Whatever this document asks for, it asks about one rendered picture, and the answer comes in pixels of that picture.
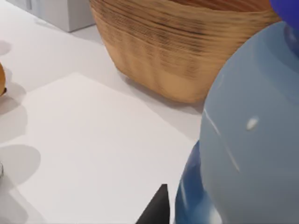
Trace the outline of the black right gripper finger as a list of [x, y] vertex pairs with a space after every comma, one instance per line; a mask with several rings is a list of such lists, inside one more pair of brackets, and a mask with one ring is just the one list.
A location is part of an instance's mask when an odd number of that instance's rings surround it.
[[162, 184], [135, 224], [170, 224], [168, 185]]

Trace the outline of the blue bottle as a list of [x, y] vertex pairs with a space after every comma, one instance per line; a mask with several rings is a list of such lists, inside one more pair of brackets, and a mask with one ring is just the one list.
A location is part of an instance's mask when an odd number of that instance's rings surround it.
[[209, 90], [174, 224], [299, 224], [299, 0], [269, 2]]

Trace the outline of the woven wooden basket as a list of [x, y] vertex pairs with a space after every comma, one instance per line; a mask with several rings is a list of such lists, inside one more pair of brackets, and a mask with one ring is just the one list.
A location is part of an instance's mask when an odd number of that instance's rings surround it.
[[125, 76], [168, 99], [203, 100], [225, 62], [280, 21], [270, 0], [89, 0]]

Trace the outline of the orange round toy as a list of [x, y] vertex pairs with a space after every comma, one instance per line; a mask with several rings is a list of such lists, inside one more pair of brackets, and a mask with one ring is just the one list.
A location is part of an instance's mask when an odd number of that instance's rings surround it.
[[0, 97], [3, 96], [7, 92], [6, 88], [6, 75], [4, 72], [4, 68], [0, 63]]

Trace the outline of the white box furniture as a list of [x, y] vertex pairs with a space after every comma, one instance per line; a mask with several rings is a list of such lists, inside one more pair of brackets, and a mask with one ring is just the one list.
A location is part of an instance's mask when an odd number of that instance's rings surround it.
[[95, 24], [89, 0], [5, 0], [65, 32]]

